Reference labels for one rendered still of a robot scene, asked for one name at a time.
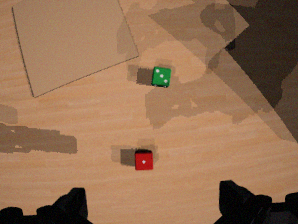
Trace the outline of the tan flat mat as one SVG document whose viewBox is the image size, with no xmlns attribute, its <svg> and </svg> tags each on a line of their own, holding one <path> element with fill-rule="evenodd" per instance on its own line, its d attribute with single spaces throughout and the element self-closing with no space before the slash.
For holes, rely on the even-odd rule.
<svg viewBox="0 0 298 224">
<path fill-rule="evenodd" d="M 139 57 L 118 0 L 23 0 L 13 11 L 35 98 Z"/>
</svg>

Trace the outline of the red die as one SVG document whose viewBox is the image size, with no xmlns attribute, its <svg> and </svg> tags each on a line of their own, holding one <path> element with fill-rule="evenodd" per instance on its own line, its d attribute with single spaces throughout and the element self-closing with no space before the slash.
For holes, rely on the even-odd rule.
<svg viewBox="0 0 298 224">
<path fill-rule="evenodd" d="M 135 170 L 152 170 L 153 153 L 151 150 L 135 151 Z"/>
</svg>

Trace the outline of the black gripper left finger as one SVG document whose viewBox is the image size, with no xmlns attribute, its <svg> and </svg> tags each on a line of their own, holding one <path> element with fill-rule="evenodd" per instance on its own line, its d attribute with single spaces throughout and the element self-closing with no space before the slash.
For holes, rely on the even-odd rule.
<svg viewBox="0 0 298 224">
<path fill-rule="evenodd" d="M 72 188 L 52 206 L 40 207 L 36 213 L 37 215 L 23 215 L 21 208 L 7 207 L 0 210 L 0 224 L 93 224 L 87 220 L 85 188 Z"/>
</svg>

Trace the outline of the green die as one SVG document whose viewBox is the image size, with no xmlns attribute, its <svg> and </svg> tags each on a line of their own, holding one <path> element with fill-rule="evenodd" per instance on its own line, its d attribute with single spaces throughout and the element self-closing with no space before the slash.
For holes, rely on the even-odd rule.
<svg viewBox="0 0 298 224">
<path fill-rule="evenodd" d="M 152 86 L 168 87 L 170 85 L 171 69 L 154 67 L 152 74 Z"/>
</svg>

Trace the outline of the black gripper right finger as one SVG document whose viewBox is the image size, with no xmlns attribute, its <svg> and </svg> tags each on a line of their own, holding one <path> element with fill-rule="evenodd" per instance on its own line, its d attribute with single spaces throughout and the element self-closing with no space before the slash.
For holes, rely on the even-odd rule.
<svg viewBox="0 0 298 224">
<path fill-rule="evenodd" d="M 267 195 L 253 195 L 232 180 L 220 181 L 222 216 L 214 224 L 298 224 L 298 192 L 287 194 L 285 202 L 279 203 L 272 203 Z"/>
</svg>

